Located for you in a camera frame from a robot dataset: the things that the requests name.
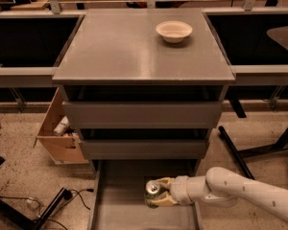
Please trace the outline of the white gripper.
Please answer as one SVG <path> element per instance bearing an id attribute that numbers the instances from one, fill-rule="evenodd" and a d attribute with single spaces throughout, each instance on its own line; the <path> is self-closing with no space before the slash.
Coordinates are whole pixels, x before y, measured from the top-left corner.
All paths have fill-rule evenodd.
<path id="1" fill-rule="evenodd" d="M 178 176 L 173 177 L 162 177 L 157 180 L 157 183 L 166 190 L 170 190 L 162 193 L 156 193 L 154 195 L 147 194 L 147 206 L 150 208 L 157 207 L 170 207 L 176 204 L 179 205 L 189 205 L 192 204 L 188 191 L 187 191 L 187 182 L 189 177 Z"/>

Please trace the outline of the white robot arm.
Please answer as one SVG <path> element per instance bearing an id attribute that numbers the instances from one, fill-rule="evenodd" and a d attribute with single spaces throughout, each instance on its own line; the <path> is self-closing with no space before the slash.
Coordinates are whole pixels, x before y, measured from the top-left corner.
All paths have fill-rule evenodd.
<path id="1" fill-rule="evenodd" d="M 248 179 L 228 169 L 210 168 L 203 176 L 163 177 L 145 186 L 148 207 L 191 205 L 196 201 L 231 207 L 243 198 L 288 223 L 288 190 Z"/>

